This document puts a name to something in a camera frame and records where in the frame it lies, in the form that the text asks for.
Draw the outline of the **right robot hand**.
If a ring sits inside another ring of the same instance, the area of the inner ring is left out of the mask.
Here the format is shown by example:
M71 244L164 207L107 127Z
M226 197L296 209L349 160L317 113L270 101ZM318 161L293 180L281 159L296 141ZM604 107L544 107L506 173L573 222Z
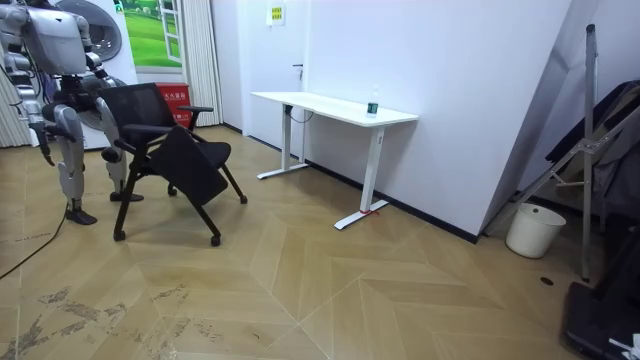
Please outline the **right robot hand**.
M39 149L40 149L44 159L46 160L46 162L50 166L54 167L55 163L53 162L53 160L51 158L51 150L50 150L49 145L48 145L48 138L47 138L47 132L46 132L45 123L44 122L30 123L29 127L36 134L36 138L37 138L38 143L39 143Z

